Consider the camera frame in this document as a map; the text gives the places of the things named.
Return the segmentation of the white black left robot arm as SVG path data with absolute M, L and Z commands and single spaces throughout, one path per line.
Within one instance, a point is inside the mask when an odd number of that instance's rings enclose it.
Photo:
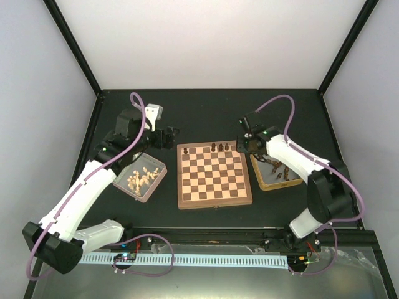
M 28 222 L 22 235 L 30 250 L 26 274 L 30 280 L 34 258 L 61 274 L 69 273 L 82 256 L 104 246 L 126 249 L 137 242 L 130 225 L 107 219 L 79 230 L 78 226 L 99 195 L 148 148 L 171 149 L 177 128 L 159 129 L 162 107 L 126 109 L 117 117 L 115 129 L 94 148 L 79 178 L 60 202 L 38 223 Z

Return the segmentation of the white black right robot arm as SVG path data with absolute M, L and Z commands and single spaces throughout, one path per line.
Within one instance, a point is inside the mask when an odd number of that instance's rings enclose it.
M 236 149 L 253 156 L 268 156 L 282 162 L 296 173 L 307 186 L 306 208 L 284 229 L 283 242 L 287 249 L 297 251 L 306 237 L 319 228 L 337 220 L 337 216 L 355 204 L 355 193 L 342 162 L 331 163 L 298 146 L 281 130 L 266 127 L 259 114 L 251 112 L 239 119 L 244 130 L 237 137 Z

